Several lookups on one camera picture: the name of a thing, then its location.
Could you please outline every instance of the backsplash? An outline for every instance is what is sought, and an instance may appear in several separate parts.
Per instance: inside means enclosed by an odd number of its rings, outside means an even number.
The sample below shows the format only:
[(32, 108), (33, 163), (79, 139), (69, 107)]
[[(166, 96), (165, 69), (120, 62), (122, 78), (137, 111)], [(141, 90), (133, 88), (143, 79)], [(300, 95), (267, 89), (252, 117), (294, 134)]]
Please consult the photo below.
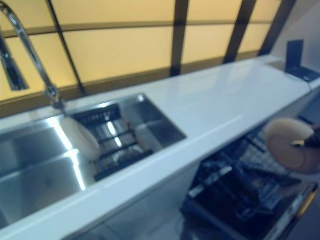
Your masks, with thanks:
[[(296, 0), (4, 2), (68, 100), (268, 54)], [(41, 77), (2, 13), (0, 23), (29, 85), (11, 91), (0, 66), (1, 117), (48, 105)]]

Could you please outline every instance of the wall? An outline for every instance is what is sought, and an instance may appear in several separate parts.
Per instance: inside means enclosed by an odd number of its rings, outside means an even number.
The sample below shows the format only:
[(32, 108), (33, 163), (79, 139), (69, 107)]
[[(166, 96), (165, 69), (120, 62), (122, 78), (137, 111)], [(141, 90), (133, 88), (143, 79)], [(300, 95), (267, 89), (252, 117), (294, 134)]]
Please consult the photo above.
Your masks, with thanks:
[[(291, 8), (283, 2), (295, 0), (4, 2), (68, 100), (256, 57), (276, 16)], [(0, 117), (48, 105), (40, 75), (1, 13), (0, 23), (29, 85), (12, 91), (0, 66)]]
[(302, 64), (320, 72), (320, 0), (298, 0), (272, 55), (286, 59), (287, 42), (304, 39)]

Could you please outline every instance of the yellow glass panel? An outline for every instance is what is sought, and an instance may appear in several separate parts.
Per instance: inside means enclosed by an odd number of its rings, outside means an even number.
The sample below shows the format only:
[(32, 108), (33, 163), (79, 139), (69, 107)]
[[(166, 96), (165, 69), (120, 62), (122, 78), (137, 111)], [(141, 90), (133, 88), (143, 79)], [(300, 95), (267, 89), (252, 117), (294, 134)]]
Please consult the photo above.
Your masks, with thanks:
[(187, 26), (182, 63), (224, 57), (234, 27), (234, 24)]
[(242, 0), (190, 0), (187, 21), (235, 22)]
[[(3, 0), (18, 16), (26, 29), (54, 27), (49, 8), (45, 0)], [(3, 31), (13, 30), (7, 17), (0, 12)]]
[(172, 27), (74, 31), (64, 36), (83, 82), (171, 64)]
[(54, 0), (60, 24), (173, 21), (175, 0)]
[(273, 22), (282, 0), (257, 0), (250, 22)]
[(271, 24), (249, 24), (246, 28), (238, 53), (258, 51), (264, 44)]
[[(56, 33), (30, 36), (36, 52), (38, 53), (50, 80), (58, 87), (75, 85), (77, 80), (74, 76), (68, 58)], [(0, 67), (0, 100), (21, 97), (39, 93), (44, 89), (43, 83), (33, 62), (29, 58), (19, 38), (12, 37), (6, 40), (15, 61), (26, 80), (29, 89), (12, 91), (2, 64)]]

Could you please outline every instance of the chrome faucet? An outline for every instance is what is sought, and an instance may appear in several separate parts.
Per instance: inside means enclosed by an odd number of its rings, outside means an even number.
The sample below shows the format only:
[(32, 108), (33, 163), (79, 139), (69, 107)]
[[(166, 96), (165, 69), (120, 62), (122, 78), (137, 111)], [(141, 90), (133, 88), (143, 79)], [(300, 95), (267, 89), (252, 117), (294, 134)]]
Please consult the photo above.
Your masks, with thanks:
[[(26, 49), (29, 57), (32, 59), (33, 64), (38, 70), (44, 84), (45, 90), (44, 95), (49, 98), (51, 105), (55, 109), (59, 109), (65, 114), (64, 100), (61, 98), (58, 88), (50, 81), (48, 74), (40, 61), (39, 56), (36, 53), (34, 46), (32, 45), (28, 34), (22, 25), (21, 21), (18, 19), (16, 14), (12, 9), (0, 0), (0, 10), (6, 15), (10, 23), (12, 24), (14, 30), (16, 31), (18, 37), (21, 39), (24, 48)], [(5, 42), (5, 37), (2, 34), (0, 28), (0, 59), (9, 81), (10, 87), (13, 91), (21, 91), (28, 89), (28, 85), (25, 82), (18, 65), (16, 64), (12, 54)]]

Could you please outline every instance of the dish rack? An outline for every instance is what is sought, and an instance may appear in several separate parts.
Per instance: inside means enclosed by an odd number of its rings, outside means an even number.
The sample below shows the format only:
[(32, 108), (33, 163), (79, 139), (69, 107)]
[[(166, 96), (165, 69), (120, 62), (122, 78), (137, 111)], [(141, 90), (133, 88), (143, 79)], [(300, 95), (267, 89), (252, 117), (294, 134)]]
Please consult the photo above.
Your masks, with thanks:
[(236, 218), (246, 222), (256, 215), (273, 215), (283, 199), (280, 185), (297, 183), (269, 154), (262, 127), (204, 160), (189, 196), (205, 188), (229, 199)]
[(73, 117), (94, 135), (100, 145), (101, 157), (94, 161), (96, 181), (153, 154), (152, 150), (141, 146), (134, 129), (122, 118), (118, 104)]

